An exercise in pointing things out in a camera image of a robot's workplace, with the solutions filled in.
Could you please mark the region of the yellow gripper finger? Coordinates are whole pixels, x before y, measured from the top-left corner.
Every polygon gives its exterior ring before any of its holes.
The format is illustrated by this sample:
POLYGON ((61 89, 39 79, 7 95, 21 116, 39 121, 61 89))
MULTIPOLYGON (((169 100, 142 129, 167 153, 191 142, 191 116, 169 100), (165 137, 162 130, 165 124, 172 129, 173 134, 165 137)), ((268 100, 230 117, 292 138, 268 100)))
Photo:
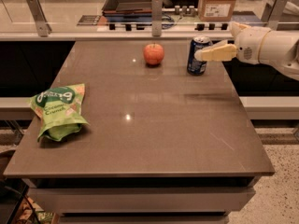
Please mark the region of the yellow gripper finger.
POLYGON ((194 57, 198 61, 204 62, 227 62, 236 56, 236 46, 213 47, 209 46, 199 49, 194 53, 194 57))
POLYGON ((222 40, 222 41, 214 43, 213 47, 217 48, 217 47, 231 46, 231 45, 233 45, 233 44, 230 43, 228 40, 222 40))

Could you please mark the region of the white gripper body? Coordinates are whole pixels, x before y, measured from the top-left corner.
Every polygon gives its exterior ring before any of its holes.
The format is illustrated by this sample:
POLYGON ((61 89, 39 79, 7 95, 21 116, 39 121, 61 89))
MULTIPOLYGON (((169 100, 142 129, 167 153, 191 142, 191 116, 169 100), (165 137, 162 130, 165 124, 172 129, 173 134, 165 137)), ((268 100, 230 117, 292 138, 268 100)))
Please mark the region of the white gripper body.
POLYGON ((270 28, 232 22, 231 33, 236 46, 236 58, 242 63, 257 64, 262 43, 270 28))

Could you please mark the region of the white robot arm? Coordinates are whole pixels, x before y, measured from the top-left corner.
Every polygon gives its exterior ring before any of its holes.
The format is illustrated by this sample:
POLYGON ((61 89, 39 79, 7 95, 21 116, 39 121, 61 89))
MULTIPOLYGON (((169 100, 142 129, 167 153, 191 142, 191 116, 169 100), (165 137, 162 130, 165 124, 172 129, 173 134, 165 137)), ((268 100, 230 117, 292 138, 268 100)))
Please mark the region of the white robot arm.
POLYGON ((197 61, 228 62, 237 58, 242 63, 266 64, 286 77, 299 80, 299 33, 276 31, 269 27, 232 22, 234 43, 227 40, 199 49, 197 61))

